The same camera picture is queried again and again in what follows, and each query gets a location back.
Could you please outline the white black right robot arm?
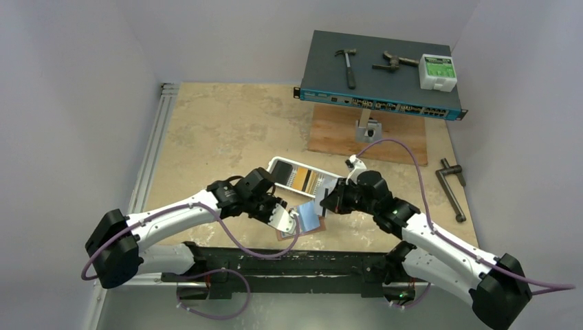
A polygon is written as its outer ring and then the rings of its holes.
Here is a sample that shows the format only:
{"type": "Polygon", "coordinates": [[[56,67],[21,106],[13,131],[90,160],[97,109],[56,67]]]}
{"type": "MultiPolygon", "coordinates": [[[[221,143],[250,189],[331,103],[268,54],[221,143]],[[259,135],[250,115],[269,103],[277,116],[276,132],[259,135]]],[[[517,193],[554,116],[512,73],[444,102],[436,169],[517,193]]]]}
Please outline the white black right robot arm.
{"type": "Polygon", "coordinates": [[[400,240],[385,256],[386,284],[405,277],[425,280],[467,303],[491,329],[510,328],[533,296],[516,279],[525,274],[516,258],[480,250],[429,221],[418,207],[394,196],[377,171],[330,181],[318,189],[316,204],[326,215],[371,215],[380,230],[400,240]]]}

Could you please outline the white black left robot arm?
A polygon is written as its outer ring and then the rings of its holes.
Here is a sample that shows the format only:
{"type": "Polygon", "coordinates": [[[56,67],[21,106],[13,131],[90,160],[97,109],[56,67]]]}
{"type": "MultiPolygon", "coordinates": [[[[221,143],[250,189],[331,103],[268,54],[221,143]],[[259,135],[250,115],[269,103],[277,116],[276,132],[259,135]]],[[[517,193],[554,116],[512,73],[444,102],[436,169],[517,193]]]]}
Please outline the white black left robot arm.
{"type": "Polygon", "coordinates": [[[275,196],[275,181],[264,168],[245,177],[217,180],[196,194],[158,209],[123,214],[108,211],[88,238],[89,255],[84,281],[97,280],[113,289],[137,275],[172,274],[197,281],[208,271],[208,262],[193,242],[160,245],[160,241],[187,229],[246,214],[281,232],[297,235],[299,216],[275,196]]]}

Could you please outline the tan leather card holder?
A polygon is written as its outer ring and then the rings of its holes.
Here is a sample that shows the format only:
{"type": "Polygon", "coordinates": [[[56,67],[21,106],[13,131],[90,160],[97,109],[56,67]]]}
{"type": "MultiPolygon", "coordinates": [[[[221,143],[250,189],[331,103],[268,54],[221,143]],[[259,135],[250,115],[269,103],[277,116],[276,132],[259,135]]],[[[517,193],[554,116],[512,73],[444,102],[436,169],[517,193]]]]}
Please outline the tan leather card holder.
{"type": "Polygon", "coordinates": [[[298,215],[300,224],[300,236],[308,234],[315,234],[326,230],[325,218],[316,214],[316,206],[314,201],[294,206],[289,209],[291,213],[295,212],[298,215]]]}

